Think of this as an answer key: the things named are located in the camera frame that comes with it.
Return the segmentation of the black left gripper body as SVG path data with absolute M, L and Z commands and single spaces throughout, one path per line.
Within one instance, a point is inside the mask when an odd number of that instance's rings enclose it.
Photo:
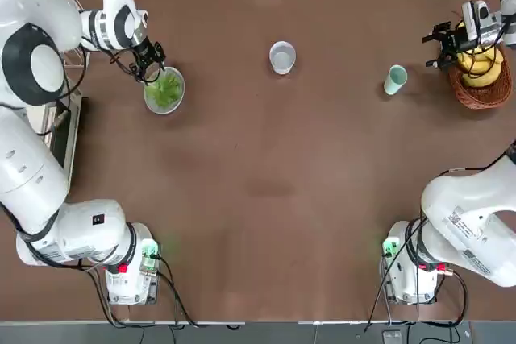
M 156 50 L 148 37 L 145 37 L 140 43 L 133 46 L 132 52 L 137 63 L 156 62 Z

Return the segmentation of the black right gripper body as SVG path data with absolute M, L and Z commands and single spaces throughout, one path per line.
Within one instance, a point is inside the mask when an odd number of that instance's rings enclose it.
M 478 39 L 469 39 L 468 32 L 463 23 L 459 23 L 452 31 L 453 48 L 455 52 L 466 52 L 479 46 Z

